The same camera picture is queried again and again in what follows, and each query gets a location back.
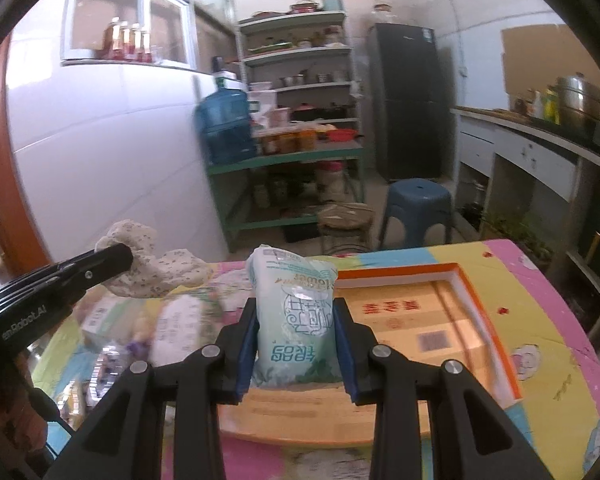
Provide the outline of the purple cartoon wipes pack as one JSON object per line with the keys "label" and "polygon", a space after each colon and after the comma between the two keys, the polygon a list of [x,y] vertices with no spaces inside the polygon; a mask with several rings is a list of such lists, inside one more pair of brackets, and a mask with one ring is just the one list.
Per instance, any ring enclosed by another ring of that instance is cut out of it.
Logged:
{"label": "purple cartoon wipes pack", "polygon": [[86,383],[86,405],[94,408],[132,363],[146,361],[148,356],[148,342],[131,341],[128,344],[117,344],[111,341],[105,344]]}

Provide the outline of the floral cream cloth bundle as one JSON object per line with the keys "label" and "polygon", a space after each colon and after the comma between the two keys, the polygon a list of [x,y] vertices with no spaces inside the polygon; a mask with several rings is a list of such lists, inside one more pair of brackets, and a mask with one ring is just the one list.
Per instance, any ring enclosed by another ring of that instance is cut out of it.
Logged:
{"label": "floral cream cloth bundle", "polygon": [[211,266],[188,249],[173,249],[157,256],[156,236],[155,229],[131,219],[110,226],[95,249],[123,244],[131,251],[132,263],[129,270],[106,281],[106,289],[120,297],[158,298],[180,286],[198,287],[208,282]]}

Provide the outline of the pale green tissue pack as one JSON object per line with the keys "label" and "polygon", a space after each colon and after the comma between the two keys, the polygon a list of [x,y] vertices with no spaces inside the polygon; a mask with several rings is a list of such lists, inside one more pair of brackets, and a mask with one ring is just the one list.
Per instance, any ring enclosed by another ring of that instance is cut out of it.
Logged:
{"label": "pale green tissue pack", "polygon": [[334,329],[336,266],[261,245],[247,260],[259,322],[252,381],[287,389],[340,382]]}

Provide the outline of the green white tissue box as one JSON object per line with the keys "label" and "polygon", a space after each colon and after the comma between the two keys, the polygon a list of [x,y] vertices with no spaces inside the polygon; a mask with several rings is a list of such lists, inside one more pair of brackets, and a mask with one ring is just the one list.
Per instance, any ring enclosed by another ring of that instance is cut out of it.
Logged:
{"label": "green white tissue box", "polygon": [[143,306],[143,300],[137,298],[102,297],[81,323],[87,347],[101,349],[108,344],[128,344]]}

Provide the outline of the colourful cartoon bed quilt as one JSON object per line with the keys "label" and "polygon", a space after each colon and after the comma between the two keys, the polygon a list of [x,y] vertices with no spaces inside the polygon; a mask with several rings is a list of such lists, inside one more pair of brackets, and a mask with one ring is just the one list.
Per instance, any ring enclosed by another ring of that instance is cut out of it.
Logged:
{"label": "colourful cartoon bed quilt", "polygon": [[[522,401],[506,410],[555,479],[581,479],[600,456],[600,361],[556,289],[508,240],[366,252],[330,260],[339,270],[458,263],[514,363]],[[91,376],[97,352],[69,318],[33,371],[57,396]],[[300,450],[223,440],[227,479],[366,479],[370,448]]]}

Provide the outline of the floral tissue pack large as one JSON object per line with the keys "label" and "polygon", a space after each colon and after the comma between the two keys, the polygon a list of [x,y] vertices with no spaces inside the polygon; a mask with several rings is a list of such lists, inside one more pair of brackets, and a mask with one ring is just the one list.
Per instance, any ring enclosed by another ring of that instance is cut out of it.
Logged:
{"label": "floral tissue pack large", "polygon": [[178,363],[212,344],[222,321],[220,304],[208,295],[186,292],[166,298],[150,345],[150,364],[159,367]]}

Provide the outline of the orange gold shallow box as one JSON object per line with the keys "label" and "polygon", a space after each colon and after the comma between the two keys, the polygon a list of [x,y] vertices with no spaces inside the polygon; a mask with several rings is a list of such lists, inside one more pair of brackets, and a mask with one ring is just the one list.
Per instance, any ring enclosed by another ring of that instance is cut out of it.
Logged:
{"label": "orange gold shallow box", "polygon": [[[355,322],[407,359],[464,364],[501,408],[520,398],[516,373],[478,294],[456,263],[342,270],[335,294]],[[219,409],[223,434],[267,444],[353,448],[370,444],[375,410],[355,406],[340,385],[252,388]]]}

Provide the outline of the green metal shelf table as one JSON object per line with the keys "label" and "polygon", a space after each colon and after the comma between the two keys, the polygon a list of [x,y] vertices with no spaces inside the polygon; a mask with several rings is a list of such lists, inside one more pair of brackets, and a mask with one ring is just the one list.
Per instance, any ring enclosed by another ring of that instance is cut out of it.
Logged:
{"label": "green metal shelf table", "polygon": [[228,250],[234,252],[247,231],[313,226],[321,205],[316,165],[338,162],[337,183],[344,194],[365,200],[363,179],[353,180],[348,163],[364,169],[363,147],[355,140],[320,141],[311,151],[259,155],[241,162],[210,165],[206,174]]}

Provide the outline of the blue plastic stool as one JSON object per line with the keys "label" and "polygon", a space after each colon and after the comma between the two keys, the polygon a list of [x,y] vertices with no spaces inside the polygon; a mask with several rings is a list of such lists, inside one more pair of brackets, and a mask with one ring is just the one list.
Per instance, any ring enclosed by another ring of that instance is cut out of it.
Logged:
{"label": "blue plastic stool", "polygon": [[399,220],[404,227],[403,248],[422,247],[428,229],[438,224],[444,227],[445,244],[452,242],[452,195],[434,181],[413,178],[389,185],[378,236],[379,250],[384,249],[391,218]]}

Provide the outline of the woven round stool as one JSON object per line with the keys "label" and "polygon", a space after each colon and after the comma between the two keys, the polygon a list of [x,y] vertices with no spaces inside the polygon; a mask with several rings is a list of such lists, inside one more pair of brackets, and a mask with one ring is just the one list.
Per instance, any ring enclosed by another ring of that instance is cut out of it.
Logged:
{"label": "woven round stool", "polygon": [[370,252],[375,213],[363,203],[330,203],[316,215],[321,251],[325,256]]}

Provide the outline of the grey kitchen counter cabinet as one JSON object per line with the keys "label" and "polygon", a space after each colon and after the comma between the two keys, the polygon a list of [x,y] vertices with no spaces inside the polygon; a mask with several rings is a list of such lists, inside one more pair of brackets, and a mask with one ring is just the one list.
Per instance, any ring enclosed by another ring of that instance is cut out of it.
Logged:
{"label": "grey kitchen counter cabinet", "polygon": [[600,296],[600,274],[579,242],[595,192],[600,154],[525,117],[452,110],[454,226],[465,240],[495,234],[486,220],[518,223],[550,247],[546,277],[566,288],[579,272]]}

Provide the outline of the blue water jug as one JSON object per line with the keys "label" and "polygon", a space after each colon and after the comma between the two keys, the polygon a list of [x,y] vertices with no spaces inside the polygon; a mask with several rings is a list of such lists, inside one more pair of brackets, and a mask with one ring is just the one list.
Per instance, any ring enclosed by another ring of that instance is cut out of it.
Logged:
{"label": "blue water jug", "polygon": [[214,56],[211,67],[215,92],[201,100],[194,114],[204,157],[210,166],[256,157],[248,94],[227,76],[222,56]]}

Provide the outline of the red bowl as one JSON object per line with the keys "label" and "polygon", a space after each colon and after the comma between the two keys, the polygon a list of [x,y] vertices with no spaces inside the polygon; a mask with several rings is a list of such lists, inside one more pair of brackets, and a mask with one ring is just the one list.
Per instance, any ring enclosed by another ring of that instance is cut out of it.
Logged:
{"label": "red bowl", "polygon": [[327,139],[329,142],[350,142],[358,137],[358,132],[355,129],[336,128],[327,131]]}

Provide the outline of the steel steamer pot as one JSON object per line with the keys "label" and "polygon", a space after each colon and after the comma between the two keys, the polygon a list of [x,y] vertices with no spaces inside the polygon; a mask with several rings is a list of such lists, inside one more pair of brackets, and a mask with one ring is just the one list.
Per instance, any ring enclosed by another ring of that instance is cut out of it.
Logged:
{"label": "steel steamer pot", "polygon": [[582,73],[556,80],[557,113],[564,127],[586,128],[600,122],[600,88]]}

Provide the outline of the white storage shelf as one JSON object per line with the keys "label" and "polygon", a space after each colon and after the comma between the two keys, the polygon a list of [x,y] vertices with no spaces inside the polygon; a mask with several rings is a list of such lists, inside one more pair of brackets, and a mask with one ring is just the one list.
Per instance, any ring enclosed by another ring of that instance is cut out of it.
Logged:
{"label": "white storage shelf", "polygon": [[361,131],[361,83],[343,10],[260,12],[238,22],[239,75],[291,118]]}

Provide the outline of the black refrigerator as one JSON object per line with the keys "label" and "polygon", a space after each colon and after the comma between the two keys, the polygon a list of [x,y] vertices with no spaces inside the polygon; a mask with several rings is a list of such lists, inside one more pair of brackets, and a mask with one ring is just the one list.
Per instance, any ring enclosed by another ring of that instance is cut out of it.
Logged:
{"label": "black refrigerator", "polygon": [[377,23],[367,52],[377,171],[387,181],[440,177],[448,107],[434,31]]}

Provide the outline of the brown wooden door frame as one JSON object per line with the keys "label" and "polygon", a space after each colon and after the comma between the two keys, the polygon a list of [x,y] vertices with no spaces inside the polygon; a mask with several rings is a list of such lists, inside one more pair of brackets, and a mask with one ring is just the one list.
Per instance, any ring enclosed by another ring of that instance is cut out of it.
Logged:
{"label": "brown wooden door frame", "polygon": [[10,39],[0,44],[0,253],[19,276],[50,262],[24,199],[9,135],[6,70]]}

